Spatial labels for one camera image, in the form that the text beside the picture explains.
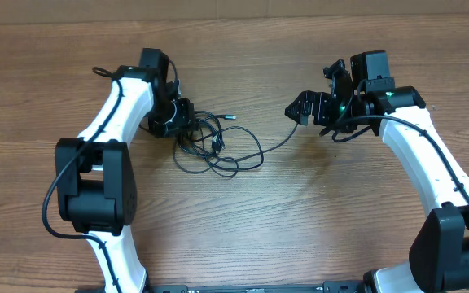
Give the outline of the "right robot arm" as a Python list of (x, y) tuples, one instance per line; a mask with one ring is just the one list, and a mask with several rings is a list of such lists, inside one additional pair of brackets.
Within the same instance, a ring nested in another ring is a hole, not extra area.
[(285, 108), (299, 125), (313, 123), (335, 142), (372, 131), (401, 162), (425, 222), (408, 259), (371, 270), (360, 281), (325, 282), (325, 292), (449, 292), (469, 289), (469, 176), (437, 133), (419, 92), (399, 87), (384, 50), (324, 68), (329, 92), (306, 90)]

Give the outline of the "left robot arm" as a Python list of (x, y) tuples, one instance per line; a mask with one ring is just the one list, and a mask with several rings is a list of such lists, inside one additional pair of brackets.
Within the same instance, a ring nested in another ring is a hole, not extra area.
[(137, 185), (129, 147), (138, 128), (147, 124), (155, 138), (172, 138), (195, 128), (194, 105), (180, 94), (180, 81), (168, 79), (172, 60), (160, 49), (142, 50), (137, 66), (121, 65), (94, 73), (111, 81), (107, 101), (76, 138), (55, 146), (56, 177), (44, 199), (58, 195), (60, 217), (72, 224), (72, 239), (89, 242), (103, 273), (103, 292), (147, 292), (147, 269), (138, 258), (131, 225), (137, 210)]

